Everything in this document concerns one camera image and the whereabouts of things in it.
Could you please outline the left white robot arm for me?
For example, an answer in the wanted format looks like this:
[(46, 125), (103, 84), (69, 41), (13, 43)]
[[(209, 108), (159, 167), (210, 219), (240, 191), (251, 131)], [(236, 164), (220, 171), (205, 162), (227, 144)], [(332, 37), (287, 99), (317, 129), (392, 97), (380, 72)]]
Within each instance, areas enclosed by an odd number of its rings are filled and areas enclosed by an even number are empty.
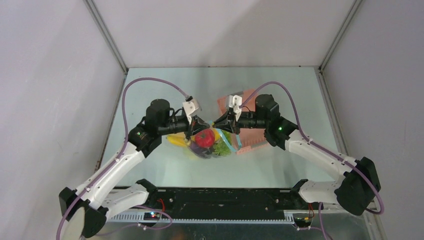
[(156, 188), (145, 179), (137, 181), (123, 192), (111, 191), (131, 169), (162, 143), (163, 136), (184, 133), (189, 139), (209, 128), (209, 124), (197, 116), (200, 110), (199, 103), (189, 98), (183, 102), (181, 114), (173, 115), (167, 100), (153, 100), (140, 123), (132, 130), (125, 131), (120, 151), (76, 189), (66, 187), (61, 191), (59, 201), (62, 220), (56, 238), (91, 238), (100, 232), (108, 220), (132, 207), (156, 206)]

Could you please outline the green grapes bunch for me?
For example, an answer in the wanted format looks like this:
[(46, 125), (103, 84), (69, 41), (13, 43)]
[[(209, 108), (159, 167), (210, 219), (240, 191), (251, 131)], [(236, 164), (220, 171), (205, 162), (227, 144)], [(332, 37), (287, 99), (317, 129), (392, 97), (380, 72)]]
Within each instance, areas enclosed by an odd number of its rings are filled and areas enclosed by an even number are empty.
[(219, 157), (225, 157), (232, 153), (227, 144), (220, 140), (213, 145), (213, 154)]

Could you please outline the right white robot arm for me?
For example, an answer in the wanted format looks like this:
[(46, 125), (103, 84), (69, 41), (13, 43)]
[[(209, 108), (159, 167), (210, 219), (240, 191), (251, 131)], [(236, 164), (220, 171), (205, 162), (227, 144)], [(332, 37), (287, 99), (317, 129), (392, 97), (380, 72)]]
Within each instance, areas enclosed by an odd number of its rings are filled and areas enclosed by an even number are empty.
[(290, 201), (297, 209), (304, 209), (310, 203), (327, 203), (360, 216), (371, 212), (368, 206), (381, 190), (371, 159), (363, 157), (358, 160), (319, 146), (302, 133), (298, 125), (281, 116), (279, 104), (270, 94), (255, 98), (254, 111), (242, 111), (242, 97), (230, 95), (226, 112), (214, 121), (213, 127), (232, 134), (240, 133), (241, 129), (263, 129), (271, 146), (298, 155), (323, 169), (332, 181), (302, 179), (292, 188)]

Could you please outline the dark purple eggplant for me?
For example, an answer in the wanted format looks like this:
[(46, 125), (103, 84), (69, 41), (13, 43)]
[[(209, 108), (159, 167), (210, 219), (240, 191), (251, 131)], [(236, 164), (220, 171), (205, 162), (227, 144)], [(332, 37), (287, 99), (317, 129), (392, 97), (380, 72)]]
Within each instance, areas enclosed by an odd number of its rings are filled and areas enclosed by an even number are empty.
[(194, 141), (191, 141), (188, 147), (199, 158), (209, 159), (212, 157), (212, 152), (209, 148), (201, 147)]

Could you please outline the yellow bell pepper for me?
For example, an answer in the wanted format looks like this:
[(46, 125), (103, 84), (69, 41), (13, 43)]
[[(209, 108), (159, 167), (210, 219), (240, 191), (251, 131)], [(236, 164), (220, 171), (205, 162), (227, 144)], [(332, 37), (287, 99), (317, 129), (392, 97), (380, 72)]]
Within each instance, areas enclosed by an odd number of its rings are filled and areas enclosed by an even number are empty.
[(218, 130), (216, 128), (212, 128), (212, 131), (214, 133), (214, 141), (215, 142), (219, 141), (222, 137), (220, 133), (218, 132)]

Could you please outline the yellow banana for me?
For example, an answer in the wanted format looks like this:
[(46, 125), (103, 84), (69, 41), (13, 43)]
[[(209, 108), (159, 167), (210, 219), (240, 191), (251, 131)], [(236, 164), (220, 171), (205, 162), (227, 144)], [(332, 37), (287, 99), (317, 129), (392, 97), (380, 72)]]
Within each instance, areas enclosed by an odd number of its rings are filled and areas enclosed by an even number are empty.
[(191, 143), (191, 140), (186, 138), (186, 135), (184, 133), (168, 134), (166, 136), (166, 139), (170, 144), (178, 147), (188, 147)]

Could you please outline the clear zip top bag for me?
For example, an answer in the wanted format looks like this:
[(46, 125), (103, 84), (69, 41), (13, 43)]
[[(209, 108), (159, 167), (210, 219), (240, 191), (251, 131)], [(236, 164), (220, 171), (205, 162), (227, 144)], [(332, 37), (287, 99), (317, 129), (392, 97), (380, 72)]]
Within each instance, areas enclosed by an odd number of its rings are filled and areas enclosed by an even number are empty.
[(212, 159), (228, 157), (242, 148), (242, 141), (238, 134), (230, 133), (211, 127), (186, 138), (183, 132), (166, 136), (169, 144), (182, 149), (189, 159)]

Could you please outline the red tomato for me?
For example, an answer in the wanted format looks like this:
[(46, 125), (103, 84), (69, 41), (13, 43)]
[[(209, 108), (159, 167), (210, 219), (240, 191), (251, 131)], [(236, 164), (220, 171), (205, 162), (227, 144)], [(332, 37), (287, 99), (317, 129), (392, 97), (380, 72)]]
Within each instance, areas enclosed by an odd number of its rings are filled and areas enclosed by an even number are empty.
[(210, 128), (200, 131), (194, 136), (194, 141), (203, 148), (210, 148), (215, 144), (215, 136)]

